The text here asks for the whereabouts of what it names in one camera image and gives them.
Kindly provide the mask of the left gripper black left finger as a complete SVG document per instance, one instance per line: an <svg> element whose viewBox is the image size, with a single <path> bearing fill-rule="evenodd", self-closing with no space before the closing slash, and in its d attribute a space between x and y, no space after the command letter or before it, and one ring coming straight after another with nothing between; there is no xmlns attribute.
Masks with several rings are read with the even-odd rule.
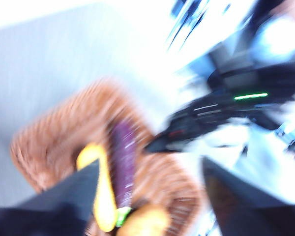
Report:
<svg viewBox="0 0 295 236"><path fill-rule="evenodd" d="M0 236L82 236L99 177L94 161L49 190L13 207L0 207Z"/></svg>

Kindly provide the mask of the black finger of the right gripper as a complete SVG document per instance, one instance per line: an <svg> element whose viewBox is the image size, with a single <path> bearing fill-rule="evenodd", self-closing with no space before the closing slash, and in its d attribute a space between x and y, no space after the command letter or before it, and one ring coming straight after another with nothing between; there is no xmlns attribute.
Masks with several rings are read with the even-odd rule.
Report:
<svg viewBox="0 0 295 236"><path fill-rule="evenodd" d="M148 142L145 146L145 151L150 153L184 152L185 147L194 140L195 138L170 138L168 134L160 133Z"/></svg>

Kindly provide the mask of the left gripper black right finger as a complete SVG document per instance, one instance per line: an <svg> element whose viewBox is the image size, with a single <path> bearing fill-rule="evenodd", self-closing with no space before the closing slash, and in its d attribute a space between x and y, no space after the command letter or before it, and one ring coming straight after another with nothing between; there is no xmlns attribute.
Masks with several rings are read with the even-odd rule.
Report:
<svg viewBox="0 0 295 236"><path fill-rule="evenodd" d="M224 236L295 236L295 204L285 203L202 159L206 192Z"/></svg>

